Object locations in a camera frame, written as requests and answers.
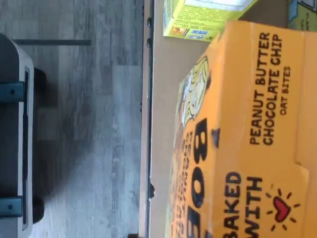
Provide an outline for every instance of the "cartoon character illustration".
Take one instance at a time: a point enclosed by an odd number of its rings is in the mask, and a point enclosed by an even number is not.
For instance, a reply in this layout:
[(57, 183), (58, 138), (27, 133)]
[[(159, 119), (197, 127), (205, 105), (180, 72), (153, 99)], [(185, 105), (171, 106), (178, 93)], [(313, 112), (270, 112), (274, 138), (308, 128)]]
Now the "cartoon character illustration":
[(187, 32), (188, 32), (187, 28), (181, 28), (181, 27), (173, 27), (171, 30), (172, 35), (186, 36)]
[(182, 173), (182, 144), (184, 139), (184, 128), (186, 123), (190, 119), (194, 119), (198, 114), (205, 92), (210, 83), (211, 77), (207, 57), (202, 58), (196, 65), (194, 65), (190, 73), (180, 83), (175, 116), (174, 151), (170, 172), (165, 237), (173, 237), (173, 235), (169, 234), (169, 232), (173, 233), (175, 227), (172, 226), (174, 224), (174, 219), (177, 219), (174, 212), (177, 210), (176, 206), (179, 203), (177, 192), (179, 190), (179, 182), (181, 180), (180, 176)]
[(182, 117), (183, 126), (189, 119), (194, 119), (203, 103), (209, 80), (208, 59), (202, 58), (190, 71), (188, 82), (184, 90), (184, 111)]

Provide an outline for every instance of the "wooden floor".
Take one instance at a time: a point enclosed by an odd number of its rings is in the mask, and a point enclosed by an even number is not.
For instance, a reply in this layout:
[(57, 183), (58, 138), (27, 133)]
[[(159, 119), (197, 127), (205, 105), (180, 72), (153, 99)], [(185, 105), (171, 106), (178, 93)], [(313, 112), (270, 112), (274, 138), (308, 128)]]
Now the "wooden floor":
[(123, 238), (138, 232), (143, 0), (1, 0), (0, 32), (92, 40), (25, 46), (49, 90), (37, 99), (32, 238)]

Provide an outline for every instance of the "black lettering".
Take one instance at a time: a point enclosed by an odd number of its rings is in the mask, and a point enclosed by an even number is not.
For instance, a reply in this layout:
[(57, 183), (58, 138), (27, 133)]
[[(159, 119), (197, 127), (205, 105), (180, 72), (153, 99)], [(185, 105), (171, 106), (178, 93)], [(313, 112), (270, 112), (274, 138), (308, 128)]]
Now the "black lettering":
[(264, 136), (266, 137), (274, 137), (274, 129), (268, 129), (268, 128), (265, 128), (264, 129)]
[(251, 145), (259, 145), (260, 143), (257, 141), (257, 139), (255, 137), (251, 137), (250, 144)]
[(264, 78), (256, 79), (256, 85), (265, 85), (265, 79)]
[(239, 227), (235, 225), (235, 221), (239, 219), (239, 216), (226, 217), (223, 220), (223, 226), (232, 230), (239, 230)]
[(261, 56), (267, 56), (267, 53), (259, 50), (257, 68), (261, 68), (262, 65), (267, 65), (265, 61), (261, 61)]
[(194, 159), (196, 164), (199, 163), (200, 157), (203, 161), (207, 156), (208, 147), (208, 137), (207, 137), (207, 119), (203, 119), (201, 122), (197, 123), (195, 128), (195, 140), (194, 140)]
[(226, 176), (226, 183), (241, 183), (241, 176), (237, 172), (230, 172)]
[(275, 110), (276, 109), (276, 104), (274, 102), (269, 102), (269, 103), (267, 103), (266, 108), (268, 110)]
[(278, 80), (273, 80), (272, 77), (268, 78), (268, 84), (271, 86), (272, 84), (278, 84)]
[(259, 41), (259, 48), (260, 49), (268, 49), (269, 48), (269, 43), (268, 43), (268, 41), (266, 41), (266, 42), (263, 42), (263, 41)]
[(250, 210), (246, 207), (246, 217), (249, 218), (250, 215), (255, 215), (256, 219), (260, 219), (260, 208), (257, 206), (255, 210)]
[(269, 41), (269, 33), (260, 33), (260, 39)]
[(247, 186), (247, 190), (262, 191), (262, 188), (258, 186), (258, 183), (262, 182), (262, 178), (247, 177), (247, 181), (252, 182), (252, 186)]
[(238, 238), (238, 234), (236, 232), (231, 232), (230, 234), (224, 234), (222, 238)]
[(254, 90), (254, 99), (253, 99), (253, 102), (255, 103), (253, 105), (254, 108), (261, 108), (263, 107), (263, 101), (261, 99), (258, 99), (258, 97), (263, 97), (264, 94), (263, 93), (258, 93), (257, 90)]
[(281, 63), (280, 58), (271, 58), (271, 64), (279, 65)]
[(262, 121), (262, 119), (258, 119), (258, 120), (254, 119), (254, 120), (252, 120), (251, 125), (256, 127), (256, 128), (261, 128), (261, 124), (260, 124), (261, 121)]
[(253, 109), (253, 114), (252, 117), (253, 118), (262, 118), (262, 109)]
[(272, 69), (269, 70), (270, 77), (279, 77), (279, 70), (273, 71)]
[[(195, 181), (200, 184), (200, 192), (195, 190)], [(204, 202), (205, 187), (203, 172), (199, 167), (195, 167), (192, 175), (192, 199), (196, 208), (200, 208)]]
[(234, 208), (239, 204), (239, 200), (238, 199), (236, 199), (232, 204), (230, 204), (228, 200), (225, 200), (224, 203), (229, 208), (229, 209), (225, 209), (224, 210), (225, 213), (234, 213), (234, 214), (239, 213), (238, 210), (234, 210)]
[(236, 186), (236, 191), (235, 191), (234, 188), (231, 188), (229, 190), (229, 186), (226, 185), (224, 189), (224, 195), (226, 197), (240, 197), (240, 186)]
[(276, 34), (273, 35), (273, 40), (274, 41), (282, 41), (282, 39), (280, 39), (279, 36)]
[(187, 238), (199, 238), (200, 237), (200, 214), (188, 206), (187, 209)]
[(265, 77), (266, 76), (266, 70), (263, 68), (257, 68), (257, 77)]
[(267, 111), (265, 113), (266, 117), (269, 119), (273, 119), (275, 117), (275, 112), (274, 111)]
[(274, 121), (272, 119), (265, 120), (265, 126), (268, 128), (274, 127)]
[(254, 232), (254, 230), (258, 230), (260, 228), (259, 225), (255, 222), (248, 220), (248, 219), (245, 219), (245, 223), (250, 225), (250, 227), (247, 227), (244, 230), (246, 234), (250, 235), (250, 237), (248, 237), (248, 238), (258, 238), (259, 234)]
[(256, 137), (260, 137), (261, 136), (261, 130), (253, 130), (253, 128), (251, 128), (250, 130), (250, 136), (256, 136)]
[(260, 197), (252, 196), (251, 192), (247, 192), (247, 205), (250, 205), (252, 201), (261, 201)]
[(263, 143), (265, 145), (272, 145), (273, 144), (273, 139), (272, 138), (264, 138)]
[(290, 67), (284, 67), (284, 76), (290, 77), (291, 76), (291, 68)]
[(277, 94), (277, 88), (278, 88), (278, 86), (269, 86), (269, 87), (267, 87), (267, 91), (269, 93)]

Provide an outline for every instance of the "table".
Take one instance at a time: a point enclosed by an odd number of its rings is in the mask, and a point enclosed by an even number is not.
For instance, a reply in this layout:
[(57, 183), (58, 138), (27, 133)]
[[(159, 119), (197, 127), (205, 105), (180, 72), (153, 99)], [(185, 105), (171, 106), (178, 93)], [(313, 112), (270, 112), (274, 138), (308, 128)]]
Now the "table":
[[(163, 238), (178, 85), (208, 43), (164, 37), (163, 1), (154, 1), (152, 10), (151, 2), (145, 0), (144, 39), (150, 38), (153, 48), (144, 50), (139, 236)], [(150, 16), (154, 17), (153, 34), (147, 27)], [(260, 0), (242, 17), (279, 27), (287, 26), (287, 18), (287, 0)], [(155, 188), (150, 210), (145, 209), (148, 182)]]

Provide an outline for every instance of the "yellow box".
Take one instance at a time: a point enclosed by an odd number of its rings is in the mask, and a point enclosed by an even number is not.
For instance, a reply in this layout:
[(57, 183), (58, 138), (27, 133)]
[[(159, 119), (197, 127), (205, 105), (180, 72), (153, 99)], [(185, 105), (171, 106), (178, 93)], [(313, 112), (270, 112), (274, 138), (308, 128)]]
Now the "yellow box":
[(257, 0), (164, 0), (164, 36), (212, 41)]
[(289, 28), (317, 31), (317, 0), (288, 0)]
[(165, 237), (317, 236), (317, 33), (229, 22), (180, 84)]

